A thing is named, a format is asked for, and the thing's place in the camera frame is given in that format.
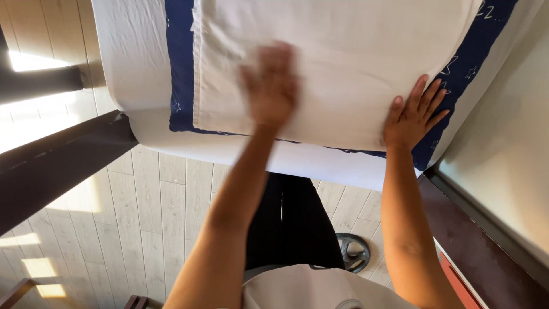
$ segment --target black pants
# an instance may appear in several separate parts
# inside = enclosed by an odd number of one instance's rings
[[[334,228],[309,178],[269,174],[248,230],[246,270],[272,264],[345,269]]]

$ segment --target navy blue bedsheet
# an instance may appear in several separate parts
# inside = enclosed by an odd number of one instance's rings
[[[449,64],[436,76],[442,79],[441,87],[448,92],[438,111],[449,109],[450,114],[437,124],[412,150],[414,166],[425,170],[435,151],[442,132],[448,127],[457,100],[476,77],[484,59],[507,20],[517,0],[485,0],[469,31]],[[194,66],[193,66],[193,0],[165,0],[168,53],[171,62],[172,97],[171,131],[192,131],[205,134],[224,134],[193,127]],[[362,152],[385,158],[385,152],[344,150]]]

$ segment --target white pillowcase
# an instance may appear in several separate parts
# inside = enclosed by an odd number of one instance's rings
[[[250,135],[237,65],[257,45],[296,46],[300,104],[278,136],[327,147],[385,151],[397,95],[430,80],[461,44],[481,0],[195,0],[195,128]]]

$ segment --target dark wooden bed frame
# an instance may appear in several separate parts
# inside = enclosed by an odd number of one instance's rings
[[[14,72],[0,36],[0,104],[82,89],[76,67]],[[0,154],[0,235],[138,144],[113,111]],[[549,269],[437,169],[419,178],[434,237],[490,309],[549,308]]]

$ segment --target star pattern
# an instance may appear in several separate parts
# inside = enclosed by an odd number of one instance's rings
[[[475,65],[474,68],[469,69],[469,73],[467,73],[467,75],[465,76],[465,78],[466,78],[466,79],[471,79],[471,77],[473,77],[473,75],[477,73],[477,67],[478,67],[478,65]]]
[[[173,108],[175,109],[176,113],[181,110],[181,106],[179,105],[179,103],[177,103],[177,101],[173,102]]]
[[[446,83],[447,83],[447,81],[441,82],[441,83],[440,83],[440,88],[441,88],[441,89],[445,89],[445,88],[446,88]],[[446,89],[446,94],[449,95],[450,93],[452,93],[452,91]]]
[[[453,56],[452,60],[450,60],[450,63],[440,73],[444,75],[450,75],[450,65],[454,63],[458,58],[459,56]]]

